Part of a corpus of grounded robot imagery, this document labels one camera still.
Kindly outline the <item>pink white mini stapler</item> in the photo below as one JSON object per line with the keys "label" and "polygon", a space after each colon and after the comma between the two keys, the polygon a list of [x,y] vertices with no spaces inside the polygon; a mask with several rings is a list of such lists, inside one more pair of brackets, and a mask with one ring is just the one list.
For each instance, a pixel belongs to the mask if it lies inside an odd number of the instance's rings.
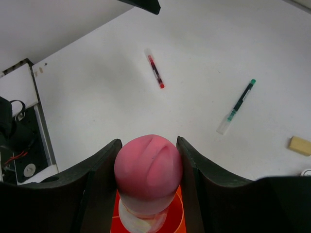
{"label": "pink white mini stapler", "polygon": [[301,172],[300,176],[311,176],[311,169],[305,169]]}

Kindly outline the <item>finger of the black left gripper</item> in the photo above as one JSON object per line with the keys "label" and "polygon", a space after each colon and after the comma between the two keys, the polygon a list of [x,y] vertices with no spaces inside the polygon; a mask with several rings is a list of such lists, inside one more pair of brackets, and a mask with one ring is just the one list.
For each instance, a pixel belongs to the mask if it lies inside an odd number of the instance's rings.
{"label": "finger of the black left gripper", "polygon": [[138,7],[152,14],[158,15],[161,6],[158,0],[119,0],[123,3]]}

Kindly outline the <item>pink-capped patterned bottle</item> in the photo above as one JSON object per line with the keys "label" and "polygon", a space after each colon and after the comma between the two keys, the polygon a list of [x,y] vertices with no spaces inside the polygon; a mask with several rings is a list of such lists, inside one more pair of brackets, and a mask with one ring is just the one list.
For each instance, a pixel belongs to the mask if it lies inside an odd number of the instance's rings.
{"label": "pink-capped patterned bottle", "polygon": [[181,156],[168,139],[144,135],[125,144],[114,162],[119,218],[131,233],[156,233],[183,176]]}

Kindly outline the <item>yellow eraser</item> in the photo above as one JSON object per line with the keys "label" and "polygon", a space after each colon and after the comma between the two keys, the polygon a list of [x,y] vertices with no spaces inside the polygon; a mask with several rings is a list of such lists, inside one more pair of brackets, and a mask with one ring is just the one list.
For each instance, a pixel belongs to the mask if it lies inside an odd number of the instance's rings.
{"label": "yellow eraser", "polygon": [[290,139],[288,149],[295,151],[299,154],[310,156],[311,155],[311,142],[303,138],[293,136]]}

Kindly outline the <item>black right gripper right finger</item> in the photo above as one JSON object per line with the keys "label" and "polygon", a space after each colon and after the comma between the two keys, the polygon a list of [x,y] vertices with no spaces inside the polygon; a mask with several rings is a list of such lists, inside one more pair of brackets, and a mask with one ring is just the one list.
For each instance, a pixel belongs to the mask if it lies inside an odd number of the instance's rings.
{"label": "black right gripper right finger", "polygon": [[308,233],[311,179],[265,177],[252,181],[217,165],[178,137],[182,201],[189,233]]}

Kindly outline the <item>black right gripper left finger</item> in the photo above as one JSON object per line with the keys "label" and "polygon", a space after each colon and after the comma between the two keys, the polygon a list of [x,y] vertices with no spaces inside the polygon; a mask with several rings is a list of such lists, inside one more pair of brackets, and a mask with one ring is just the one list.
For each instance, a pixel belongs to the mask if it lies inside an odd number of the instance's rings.
{"label": "black right gripper left finger", "polygon": [[116,198],[115,139],[40,183],[0,184],[2,233],[108,233]]}

